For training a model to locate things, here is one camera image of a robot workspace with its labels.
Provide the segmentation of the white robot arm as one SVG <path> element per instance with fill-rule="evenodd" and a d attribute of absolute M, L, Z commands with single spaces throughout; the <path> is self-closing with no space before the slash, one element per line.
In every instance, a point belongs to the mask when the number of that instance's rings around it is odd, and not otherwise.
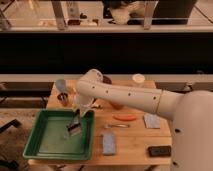
<path fill-rule="evenodd" d="M 75 84 L 74 103 L 80 111 L 95 98 L 156 114 L 172 122 L 171 171 L 213 171 L 213 92 L 186 94 L 106 84 L 91 69 Z"/>

